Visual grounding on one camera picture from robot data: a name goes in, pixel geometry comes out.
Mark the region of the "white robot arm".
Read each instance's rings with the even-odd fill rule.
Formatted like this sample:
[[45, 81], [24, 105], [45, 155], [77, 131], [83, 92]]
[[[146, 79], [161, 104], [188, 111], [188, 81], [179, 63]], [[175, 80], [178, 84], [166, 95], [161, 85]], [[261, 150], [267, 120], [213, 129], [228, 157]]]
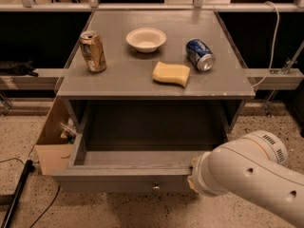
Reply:
[[304, 228], [304, 175], [287, 168], [287, 159], [276, 135], [254, 131], [195, 157], [189, 186], [207, 197], [231, 192]]

